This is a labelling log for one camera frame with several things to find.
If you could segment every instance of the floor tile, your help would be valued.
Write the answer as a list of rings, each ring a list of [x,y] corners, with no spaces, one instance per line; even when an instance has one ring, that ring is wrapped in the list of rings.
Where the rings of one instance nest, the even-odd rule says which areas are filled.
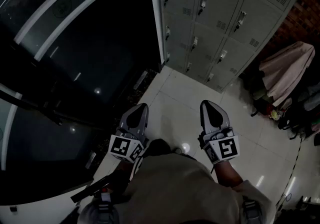
[[[149,87],[159,91],[171,72],[172,68],[164,66],[161,72],[155,76]]]
[[[302,141],[297,164],[306,171],[319,176],[320,147],[314,146],[314,138]]]
[[[296,145],[295,141],[289,139],[288,130],[280,130],[271,119],[265,120],[258,144],[283,158],[287,156],[290,144]]]
[[[269,191],[269,199],[276,204],[285,191],[285,188],[289,182],[290,175],[293,171],[295,163],[289,160],[284,160],[281,172],[279,173],[276,181]]]
[[[155,97],[157,96],[158,92],[159,92],[158,89],[155,89],[155,88],[149,86],[149,88],[143,94],[143,96],[140,99],[138,104],[146,103],[150,107],[152,102],[154,101]]]
[[[284,158],[257,145],[247,166],[248,180],[267,197],[271,197],[284,162]]]
[[[299,152],[301,139],[299,137],[290,140],[288,152],[286,153],[285,159],[292,163],[296,162],[297,155]]]
[[[200,112],[200,104],[203,100],[219,104],[223,96],[175,70],[172,71],[160,91],[197,112]]]
[[[115,158],[113,155],[107,153],[103,158],[99,168],[96,170],[93,175],[93,183],[96,183],[98,180],[102,179],[104,176],[111,174],[118,164],[120,160]]]
[[[231,126],[242,136],[257,143],[259,141],[265,117],[251,117],[252,102],[249,93],[242,88],[242,83],[236,80],[229,86],[220,103],[220,107],[229,116]]]
[[[248,164],[254,154],[257,144],[247,139],[244,136],[238,135],[240,155],[231,159],[230,164],[242,177],[246,180],[248,178]]]
[[[148,127],[150,140],[164,139],[171,147],[186,147],[193,156],[199,147],[198,136],[202,131],[200,113],[159,92],[149,109]]]
[[[311,197],[312,202],[317,202],[320,198],[320,178],[297,164],[284,193],[291,197],[289,202],[284,203],[285,209],[294,208],[301,197],[305,201]]]

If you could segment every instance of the brick wall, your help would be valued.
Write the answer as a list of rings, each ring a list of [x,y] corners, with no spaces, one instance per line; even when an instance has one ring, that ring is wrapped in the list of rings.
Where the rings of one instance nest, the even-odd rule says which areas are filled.
[[[320,51],[320,0],[296,0],[281,26],[243,73],[256,72],[261,61],[297,41],[313,45],[316,54],[317,49]]]

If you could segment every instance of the black cord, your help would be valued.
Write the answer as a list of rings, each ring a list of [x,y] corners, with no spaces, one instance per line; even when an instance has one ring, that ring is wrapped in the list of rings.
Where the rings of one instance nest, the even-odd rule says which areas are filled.
[[[288,195],[285,195],[285,201],[286,201],[286,202],[289,202],[289,201],[291,200],[291,198],[292,198],[292,194],[291,194],[291,193],[288,194]]]

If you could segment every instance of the pink cloth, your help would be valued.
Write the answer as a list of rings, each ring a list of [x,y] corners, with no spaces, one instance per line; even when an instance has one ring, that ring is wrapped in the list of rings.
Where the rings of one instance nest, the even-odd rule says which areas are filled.
[[[298,41],[261,62],[259,70],[267,95],[273,97],[274,106],[278,106],[299,83],[307,67],[315,56],[311,44]]]

